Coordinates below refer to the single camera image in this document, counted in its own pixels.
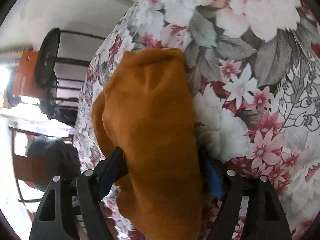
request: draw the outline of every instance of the orange cloth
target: orange cloth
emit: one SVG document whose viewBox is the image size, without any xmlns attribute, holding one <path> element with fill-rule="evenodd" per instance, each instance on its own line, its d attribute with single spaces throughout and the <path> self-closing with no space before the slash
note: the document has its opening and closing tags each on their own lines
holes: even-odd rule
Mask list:
<svg viewBox="0 0 320 240">
<path fill-rule="evenodd" d="M 178 49 L 124 52 L 92 107 L 108 158 L 120 146 L 129 174 L 116 184 L 120 213 L 151 240 L 196 240 L 201 178 L 194 112 Z"/>
</svg>

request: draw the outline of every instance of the bright light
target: bright light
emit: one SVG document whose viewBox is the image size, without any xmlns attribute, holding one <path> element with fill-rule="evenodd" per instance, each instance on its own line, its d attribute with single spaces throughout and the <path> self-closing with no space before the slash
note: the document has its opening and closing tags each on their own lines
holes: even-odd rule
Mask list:
<svg viewBox="0 0 320 240">
<path fill-rule="evenodd" d="M 40 103 L 40 100 L 38 98 L 31 98 L 31 97 L 22 96 L 21 102 L 36 105 L 36 104 Z"/>
<path fill-rule="evenodd" d="M 0 67 L 0 93 L 4 93 L 4 90 L 9 82 L 10 71 L 5 67 Z"/>
</svg>

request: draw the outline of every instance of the floral bedsheet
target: floral bedsheet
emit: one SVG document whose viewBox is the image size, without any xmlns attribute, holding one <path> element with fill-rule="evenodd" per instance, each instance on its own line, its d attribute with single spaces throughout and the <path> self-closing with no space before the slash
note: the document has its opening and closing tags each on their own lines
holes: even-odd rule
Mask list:
<svg viewBox="0 0 320 240">
<path fill-rule="evenodd" d="M 95 54 L 79 98 L 82 169 L 103 159 L 91 107 L 125 50 L 180 48 L 197 141 L 244 176 L 268 177 L 299 240 L 320 209 L 320 35 L 303 0 L 136 0 Z M 120 239 L 147 239 L 106 198 Z M 220 204 L 204 207 L 205 239 Z M 245 214 L 233 239 L 240 239 Z"/>
</svg>

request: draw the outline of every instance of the silver screw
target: silver screw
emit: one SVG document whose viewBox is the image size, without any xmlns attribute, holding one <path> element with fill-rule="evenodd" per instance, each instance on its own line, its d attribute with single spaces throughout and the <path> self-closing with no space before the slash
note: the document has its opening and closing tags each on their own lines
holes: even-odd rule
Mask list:
<svg viewBox="0 0 320 240">
<path fill-rule="evenodd" d="M 91 176 L 92 174 L 93 174 L 93 170 L 86 170 L 84 172 L 84 175 L 87 176 L 87 177 Z"/>
<path fill-rule="evenodd" d="M 57 181 L 59 181 L 61 178 L 60 178 L 60 176 L 54 176 L 53 178 L 52 178 L 52 180 L 54 181 L 54 182 L 57 182 Z"/>
<path fill-rule="evenodd" d="M 227 174 L 228 174 L 229 176 L 233 177 L 233 176 L 235 176 L 236 172 L 233 171 L 233 170 L 228 170 L 228 171 L 227 171 Z"/>
<path fill-rule="evenodd" d="M 263 181 L 263 182 L 267 182 L 268 181 L 268 178 L 266 176 L 261 176 L 260 177 L 260 180 Z"/>
</svg>

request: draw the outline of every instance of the orange box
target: orange box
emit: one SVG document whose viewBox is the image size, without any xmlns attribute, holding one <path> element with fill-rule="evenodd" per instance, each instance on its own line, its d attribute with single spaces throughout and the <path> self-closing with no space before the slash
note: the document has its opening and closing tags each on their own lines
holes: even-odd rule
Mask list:
<svg viewBox="0 0 320 240">
<path fill-rule="evenodd" d="M 45 99 L 45 90 L 40 89 L 36 84 L 35 68 L 38 52 L 24 51 L 14 78 L 12 94 L 14 96 L 27 96 Z"/>
</svg>

